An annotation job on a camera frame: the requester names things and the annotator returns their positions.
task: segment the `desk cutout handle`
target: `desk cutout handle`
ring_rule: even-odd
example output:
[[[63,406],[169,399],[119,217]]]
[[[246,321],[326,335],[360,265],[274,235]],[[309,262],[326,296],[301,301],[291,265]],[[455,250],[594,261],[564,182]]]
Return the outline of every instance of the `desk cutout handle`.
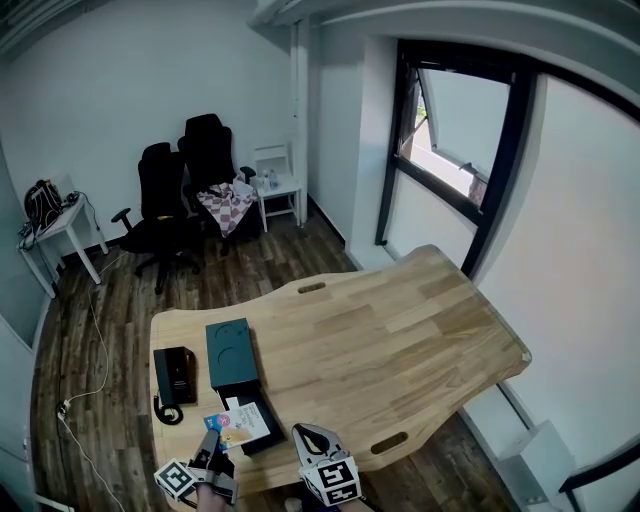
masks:
[[[309,292],[314,292],[316,290],[322,290],[326,286],[327,286],[326,283],[309,284],[307,286],[302,286],[302,287],[298,288],[298,293],[300,295],[302,295],[303,293],[309,293]]]
[[[401,445],[407,439],[409,439],[409,436],[406,432],[398,432],[391,437],[387,437],[384,441],[380,441],[379,443],[374,444],[371,447],[371,453],[373,453],[374,455],[380,455],[387,450],[391,450],[391,448],[395,448],[396,446]]]

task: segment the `apriltag cube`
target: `apriltag cube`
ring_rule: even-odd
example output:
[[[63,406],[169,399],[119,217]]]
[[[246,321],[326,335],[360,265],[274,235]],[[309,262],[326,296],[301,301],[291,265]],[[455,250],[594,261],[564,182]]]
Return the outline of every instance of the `apriltag cube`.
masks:
[[[358,467],[353,457],[338,462],[321,462],[313,468],[300,468],[307,488],[326,506],[362,496]]]
[[[153,474],[156,483],[175,501],[186,494],[198,479],[177,459],[171,459]]]

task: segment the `white stool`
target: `white stool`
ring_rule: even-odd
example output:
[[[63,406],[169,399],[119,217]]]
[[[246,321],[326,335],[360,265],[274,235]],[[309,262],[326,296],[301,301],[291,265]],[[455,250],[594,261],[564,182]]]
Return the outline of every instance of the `white stool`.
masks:
[[[287,213],[293,213],[296,217],[296,225],[300,225],[300,191],[301,187],[292,175],[290,174],[282,174],[278,175],[278,187],[273,190],[265,190],[262,182],[259,179],[255,179],[252,183],[255,186],[256,191],[258,192],[258,207],[260,208],[260,217],[262,217],[262,227],[264,228],[264,232],[267,232],[267,217],[274,217],[275,215],[285,215]],[[277,210],[273,212],[267,213],[265,208],[265,201],[269,199],[274,199],[276,197],[288,197],[288,206],[284,210]]]

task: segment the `black window frame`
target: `black window frame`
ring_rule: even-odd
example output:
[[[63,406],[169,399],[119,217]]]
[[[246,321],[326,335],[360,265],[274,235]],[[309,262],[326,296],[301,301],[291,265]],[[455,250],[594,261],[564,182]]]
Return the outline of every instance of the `black window frame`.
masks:
[[[400,156],[401,145],[412,128],[409,121],[415,118],[415,100],[409,101],[410,89],[415,84],[411,83],[410,78],[418,68],[455,71],[510,86],[500,141],[480,207],[448,183]],[[376,245],[386,244],[385,232],[396,176],[398,172],[403,172],[477,226],[461,267],[465,275],[473,278],[500,224],[515,185],[527,141],[536,80],[535,61],[525,55],[460,43],[398,41],[393,118]]]

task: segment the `wooden floor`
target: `wooden floor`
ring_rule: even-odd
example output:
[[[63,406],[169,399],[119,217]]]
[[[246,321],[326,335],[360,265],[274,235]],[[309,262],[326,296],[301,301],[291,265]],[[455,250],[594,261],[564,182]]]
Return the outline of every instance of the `wooden floor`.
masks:
[[[125,254],[105,270],[98,287],[92,285],[81,263],[68,266],[61,281],[62,298],[53,301],[45,322],[33,383],[31,441],[41,496],[80,511],[119,510],[55,416],[60,397],[95,390],[104,378],[105,357],[93,324],[89,293],[109,351],[109,378],[101,393],[73,401],[69,425],[127,512],[165,511],[164,496],[153,481],[156,467],[149,416],[149,325],[153,315],[169,308],[228,306],[294,279],[353,270],[338,239],[313,214],[304,229],[296,228],[290,219],[270,220],[268,234],[239,242],[224,258],[219,248],[219,242],[208,239],[194,256],[202,272],[197,276],[188,269],[172,272],[159,297],[154,294],[156,268],[145,270],[141,279],[133,275],[143,256]],[[100,271],[120,255],[118,249],[112,249],[109,255],[92,259]],[[457,415],[421,450],[363,475],[362,480],[371,501],[386,512],[515,510]],[[285,497],[299,492],[299,486],[288,486],[249,496],[237,510],[282,511]]]

